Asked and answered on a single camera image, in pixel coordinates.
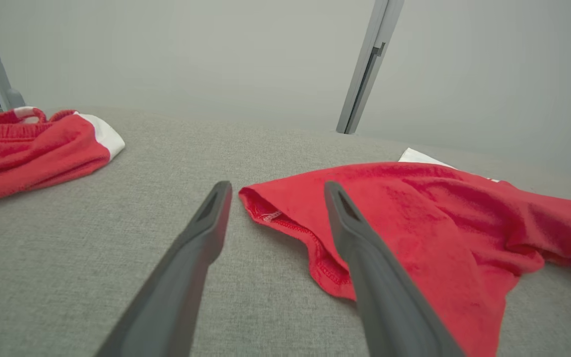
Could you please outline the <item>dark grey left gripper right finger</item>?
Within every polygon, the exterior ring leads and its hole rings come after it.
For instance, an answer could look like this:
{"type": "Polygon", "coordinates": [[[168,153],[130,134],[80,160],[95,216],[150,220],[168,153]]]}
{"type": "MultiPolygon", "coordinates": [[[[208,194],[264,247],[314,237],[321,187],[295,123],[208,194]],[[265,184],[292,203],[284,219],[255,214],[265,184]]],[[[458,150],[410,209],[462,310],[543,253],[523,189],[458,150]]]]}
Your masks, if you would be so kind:
{"type": "Polygon", "coordinates": [[[385,242],[336,181],[324,186],[340,258],[347,263],[372,357],[462,357],[464,352],[385,242]]]}

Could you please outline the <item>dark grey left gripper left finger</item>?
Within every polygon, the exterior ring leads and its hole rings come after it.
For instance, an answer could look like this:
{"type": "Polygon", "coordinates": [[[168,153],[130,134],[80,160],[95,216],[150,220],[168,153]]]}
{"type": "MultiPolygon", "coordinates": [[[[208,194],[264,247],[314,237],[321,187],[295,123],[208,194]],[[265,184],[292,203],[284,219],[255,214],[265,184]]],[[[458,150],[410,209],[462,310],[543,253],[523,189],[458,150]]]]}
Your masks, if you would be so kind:
{"type": "Polygon", "coordinates": [[[97,351],[98,357],[187,357],[209,266],[224,247],[232,185],[219,181],[97,351]]]}

